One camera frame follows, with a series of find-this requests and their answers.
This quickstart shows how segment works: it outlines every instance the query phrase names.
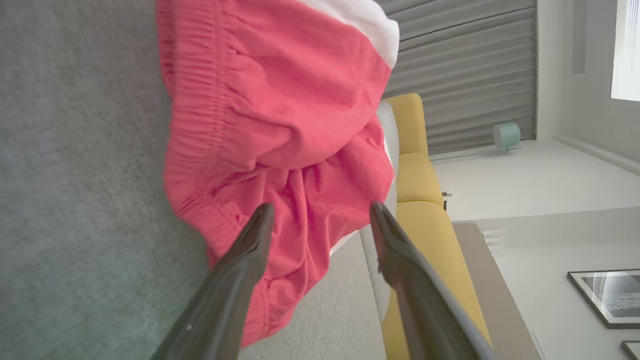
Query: mint green speaker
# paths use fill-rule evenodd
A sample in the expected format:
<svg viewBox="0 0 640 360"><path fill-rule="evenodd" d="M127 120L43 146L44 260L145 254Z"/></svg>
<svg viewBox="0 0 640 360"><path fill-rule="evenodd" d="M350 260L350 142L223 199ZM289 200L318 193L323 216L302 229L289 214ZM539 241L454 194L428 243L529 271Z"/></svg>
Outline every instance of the mint green speaker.
<svg viewBox="0 0 640 360"><path fill-rule="evenodd" d="M498 149L509 152L510 148L520 143L520 128L518 124L507 122L494 126L493 142Z"/></svg>

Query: window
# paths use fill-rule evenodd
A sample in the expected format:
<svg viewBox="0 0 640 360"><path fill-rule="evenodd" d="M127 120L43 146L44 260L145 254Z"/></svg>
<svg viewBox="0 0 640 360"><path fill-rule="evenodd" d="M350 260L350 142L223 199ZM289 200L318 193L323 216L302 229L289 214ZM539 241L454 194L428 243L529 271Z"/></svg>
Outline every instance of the window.
<svg viewBox="0 0 640 360"><path fill-rule="evenodd" d="M618 0L611 97L640 101L640 0Z"/></svg>

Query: fabric fold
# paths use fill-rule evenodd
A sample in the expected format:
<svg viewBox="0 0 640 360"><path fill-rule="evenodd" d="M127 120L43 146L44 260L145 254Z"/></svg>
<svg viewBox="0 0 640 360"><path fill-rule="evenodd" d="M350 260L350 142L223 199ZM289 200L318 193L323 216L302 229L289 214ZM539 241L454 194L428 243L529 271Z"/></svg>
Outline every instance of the fabric fold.
<svg viewBox="0 0 640 360"><path fill-rule="evenodd" d="M394 172L375 112L389 56L294 0L157 0L157 24L173 98L172 208L206 239L213 266L257 206L275 207L247 346L288 323L326 274L330 249L387 195Z"/></svg>

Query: framed picture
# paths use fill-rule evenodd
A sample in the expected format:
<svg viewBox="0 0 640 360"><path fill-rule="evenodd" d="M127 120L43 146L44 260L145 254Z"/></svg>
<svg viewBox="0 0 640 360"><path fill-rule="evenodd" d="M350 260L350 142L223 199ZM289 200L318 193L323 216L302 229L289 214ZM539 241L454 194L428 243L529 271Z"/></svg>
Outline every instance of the framed picture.
<svg viewBox="0 0 640 360"><path fill-rule="evenodd" d="M620 346L629 360L640 360L640 341L622 341Z"/></svg>
<svg viewBox="0 0 640 360"><path fill-rule="evenodd" d="M640 329L640 269L566 276L607 329Z"/></svg>

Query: gray window blind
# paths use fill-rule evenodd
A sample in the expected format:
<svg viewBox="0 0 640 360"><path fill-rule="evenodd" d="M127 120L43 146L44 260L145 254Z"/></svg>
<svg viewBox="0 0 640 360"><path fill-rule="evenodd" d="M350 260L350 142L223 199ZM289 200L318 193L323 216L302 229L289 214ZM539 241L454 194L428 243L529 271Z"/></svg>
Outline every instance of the gray window blind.
<svg viewBox="0 0 640 360"><path fill-rule="evenodd" d="M378 2L400 26L384 97L420 94L430 154L491 145L503 122L535 138L535 0Z"/></svg>

